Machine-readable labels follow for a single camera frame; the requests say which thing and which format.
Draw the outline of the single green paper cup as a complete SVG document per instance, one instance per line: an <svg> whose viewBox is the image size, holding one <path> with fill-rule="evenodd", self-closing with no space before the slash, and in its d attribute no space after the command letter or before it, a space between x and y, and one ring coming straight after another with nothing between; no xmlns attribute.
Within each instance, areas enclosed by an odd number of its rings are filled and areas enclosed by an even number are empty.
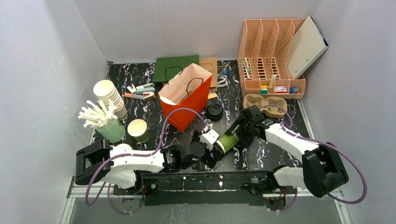
<svg viewBox="0 0 396 224"><path fill-rule="evenodd" d="M216 143L219 145L222 153L226 154L238 143L238 138L234 134L225 134L220 136Z"/></svg>

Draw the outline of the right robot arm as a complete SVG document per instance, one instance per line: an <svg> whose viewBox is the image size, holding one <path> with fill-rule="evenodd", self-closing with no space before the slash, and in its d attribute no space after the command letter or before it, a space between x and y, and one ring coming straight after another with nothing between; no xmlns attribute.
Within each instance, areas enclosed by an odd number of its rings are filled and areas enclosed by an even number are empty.
<svg viewBox="0 0 396 224"><path fill-rule="evenodd" d="M271 118L253 105L226 130L236 144L248 147L255 138L275 144L302 163L300 168L280 166L267 173L264 185L269 189L298 187L323 197L348 183L349 176L334 145L303 140L300 135L281 125L280 119Z"/></svg>

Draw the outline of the orange paper bag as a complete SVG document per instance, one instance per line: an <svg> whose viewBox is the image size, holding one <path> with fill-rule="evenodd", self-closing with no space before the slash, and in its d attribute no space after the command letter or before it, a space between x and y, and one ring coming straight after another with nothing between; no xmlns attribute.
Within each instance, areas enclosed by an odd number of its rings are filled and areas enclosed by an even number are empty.
<svg viewBox="0 0 396 224"><path fill-rule="evenodd" d="M207 104L211 81L211 72L194 63L167 81L158 92L158 97L169 123L183 132L196 114L176 109L189 108L197 113L201 112Z"/></svg>

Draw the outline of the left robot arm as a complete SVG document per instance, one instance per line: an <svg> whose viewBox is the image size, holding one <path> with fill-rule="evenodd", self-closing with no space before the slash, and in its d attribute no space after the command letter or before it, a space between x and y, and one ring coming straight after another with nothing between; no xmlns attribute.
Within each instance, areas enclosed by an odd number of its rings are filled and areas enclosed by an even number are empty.
<svg viewBox="0 0 396 224"><path fill-rule="evenodd" d="M176 173L198 162L213 168L229 148L226 137L212 129L194 132L187 146L172 145L157 151L140 152L128 144L112 146L102 140L77 151L75 183L102 181L129 189L136 186L138 171Z"/></svg>

